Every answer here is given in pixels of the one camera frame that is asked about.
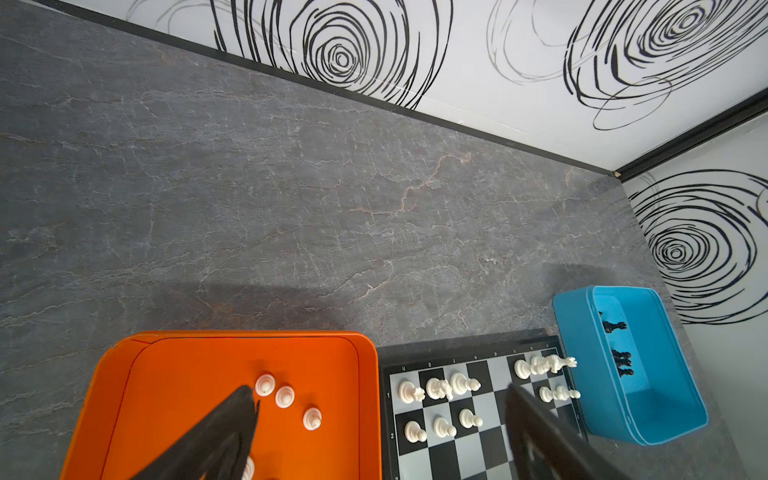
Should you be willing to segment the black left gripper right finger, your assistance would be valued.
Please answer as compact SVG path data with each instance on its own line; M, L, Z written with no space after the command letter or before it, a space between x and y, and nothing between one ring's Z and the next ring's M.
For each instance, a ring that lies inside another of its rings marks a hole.
M537 403L525 389L506 391L506 430L521 479L625 479L574 429Z

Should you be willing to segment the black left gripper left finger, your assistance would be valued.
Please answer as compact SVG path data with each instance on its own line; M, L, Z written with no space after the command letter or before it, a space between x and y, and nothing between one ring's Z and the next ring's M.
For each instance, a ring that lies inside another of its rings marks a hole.
M246 385L185 433L137 479L240 479L246 469L260 404Z

